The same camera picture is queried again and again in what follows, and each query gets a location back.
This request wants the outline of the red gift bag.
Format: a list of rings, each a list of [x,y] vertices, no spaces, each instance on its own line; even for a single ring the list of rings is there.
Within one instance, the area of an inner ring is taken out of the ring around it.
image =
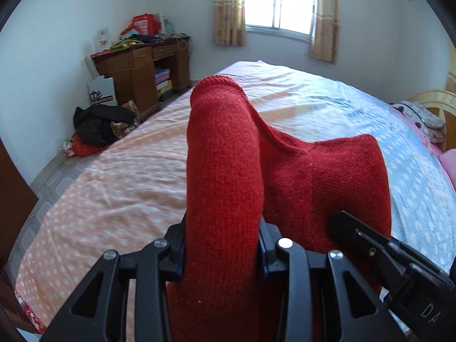
[[[136,32],[140,35],[155,36],[162,31],[162,19],[158,13],[144,13],[132,18],[131,23],[121,31],[120,36]]]

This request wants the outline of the brown wooden desk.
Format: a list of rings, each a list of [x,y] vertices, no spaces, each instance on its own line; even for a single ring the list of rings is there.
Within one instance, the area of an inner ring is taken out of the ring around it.
[[[117,52],[99,52],[91,59],[98,73],[114,79],[117,102],[135,102],[142,120],[160,108],[155,70],[170,70],[172,90],[182,93],[191,86],[189,36],[136,44]]]

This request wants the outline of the brown wooden wardrobe door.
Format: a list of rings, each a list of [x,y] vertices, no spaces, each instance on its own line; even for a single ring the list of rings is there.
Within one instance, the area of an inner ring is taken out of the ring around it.
[[[8,261],[12,247],[38,198],[12,162],[3,143],[0,147],[0,235],[1,265]]]

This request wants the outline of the red knitted sweater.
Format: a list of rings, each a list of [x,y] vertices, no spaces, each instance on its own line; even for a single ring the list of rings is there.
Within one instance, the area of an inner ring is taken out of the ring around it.
[[[168,286],[174,341],[273,341],[280,300],[257,268],[261,221],[307,250],[335,248],[347,211],[391,232],[386,166],[367,134],[307,143],[268,126],[242,88],[210,76],[193,89],[187,132],[186,258]]]

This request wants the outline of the black clothes pile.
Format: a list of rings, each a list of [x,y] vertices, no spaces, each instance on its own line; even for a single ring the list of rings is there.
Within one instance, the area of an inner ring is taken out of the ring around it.
[[[93,147],[106,147],[118,140],[111,124],[131,126],[136,113],[122,106],[91,105],[87,109],[77,107],[74,112],[74,129],[82,143]]]

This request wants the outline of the green cloth on desk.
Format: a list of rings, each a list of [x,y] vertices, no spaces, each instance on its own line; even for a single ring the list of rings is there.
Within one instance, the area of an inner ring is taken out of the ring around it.
[[[120,39],[116,42],[113,42],[110,48],[110,51],[117,52],[122,50],[127,50],[131,46],[142,45],[143,41],[137,39]]]

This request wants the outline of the white card with picture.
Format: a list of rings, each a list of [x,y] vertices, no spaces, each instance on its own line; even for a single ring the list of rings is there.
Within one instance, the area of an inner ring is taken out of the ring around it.
[[[111,48],[111,34],[108,28],[98,29],[94,37],[95,52],[103,52]]]

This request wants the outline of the left beige curtain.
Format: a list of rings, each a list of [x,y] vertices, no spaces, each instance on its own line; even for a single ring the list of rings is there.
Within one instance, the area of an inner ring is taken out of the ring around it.
[[[213,43],[219,46],[245,46],[244,0],[215,0]]]

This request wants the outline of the white printed paper bag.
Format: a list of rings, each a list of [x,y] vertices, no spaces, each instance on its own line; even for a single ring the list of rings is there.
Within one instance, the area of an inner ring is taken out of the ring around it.
[[[91,105],[118,105],[112,77],[98,76],[87,87]]]

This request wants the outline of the window with white frame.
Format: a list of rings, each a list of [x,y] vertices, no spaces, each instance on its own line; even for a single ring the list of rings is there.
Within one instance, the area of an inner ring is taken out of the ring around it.
[[[317,0],[244,0],[244,4],[249,31],[311,40]]]

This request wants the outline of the beige curtain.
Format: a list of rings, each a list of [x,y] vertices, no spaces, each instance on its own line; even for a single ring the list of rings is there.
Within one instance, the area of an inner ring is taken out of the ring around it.
[[[215,0],[213,43],[219,46],[245,46],[244,0]]]
[[[317,0],[309,54],[336,65],[339,53],[339,0]]]

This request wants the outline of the red cloth on floor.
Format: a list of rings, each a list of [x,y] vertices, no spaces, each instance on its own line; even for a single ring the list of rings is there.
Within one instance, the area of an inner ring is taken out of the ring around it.
[[[105,150],[105,147],[94,147],[82,142],[77,134],[63,142],[63,150],[67,157],[85,158]]]

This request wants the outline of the right beige curtain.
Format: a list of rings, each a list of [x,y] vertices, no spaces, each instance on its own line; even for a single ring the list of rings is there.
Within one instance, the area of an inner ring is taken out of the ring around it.
[[[309,54],[336,65],[339,53],[339,0],[317,0]]]

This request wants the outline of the grey patterned pillow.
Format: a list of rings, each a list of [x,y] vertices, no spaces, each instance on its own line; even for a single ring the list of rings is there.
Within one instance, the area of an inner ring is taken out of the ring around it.
[[[446,141],[444,120],[433,114],[421,103],[403,100],[398,103],[393,103],[392,107],[403,114],[405,118],[412,121],[412,124],[414,124],[432,144],[442,144]]]

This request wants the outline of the beige wooden headboard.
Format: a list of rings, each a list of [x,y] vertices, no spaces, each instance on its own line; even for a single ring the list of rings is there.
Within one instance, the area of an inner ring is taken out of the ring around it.
[[[439,144],[442,151],[455,149],[456,142],[456,97],[455,94],[440,89],[428,90],[414,95],[411,102],[421,103],[445,123],[446,140]]]

